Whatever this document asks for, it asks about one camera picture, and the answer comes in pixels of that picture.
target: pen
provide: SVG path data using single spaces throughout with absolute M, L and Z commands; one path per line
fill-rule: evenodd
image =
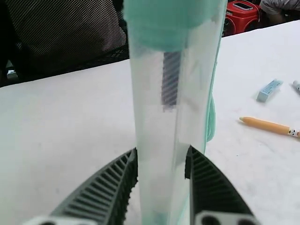
M 300 137 L 300 130 L 293 129 L 288 126 L 280 125 L 277 123 L 271 123 L 263 120 L 258 120 L 252 117 L 240 117 L 248 126 L 252 126 L 262 130 L 268 130 L 281 135 L 290 135 L 295 137 Z

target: table surface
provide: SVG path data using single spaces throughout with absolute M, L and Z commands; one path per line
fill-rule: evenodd
M 300 142 L 247 127 L 253 116 L 300 128 L 300 21 L 222 39 L 213 89 L 216 134 L 206 155 L 264 225 L 300 221 Z M 258 90 L 284 81 L 266 104 Z M 129 61 L 0 89 L 0 220 L 47 215 L 135 146 Z M 138 186 L 125 224 L 140 224 Z

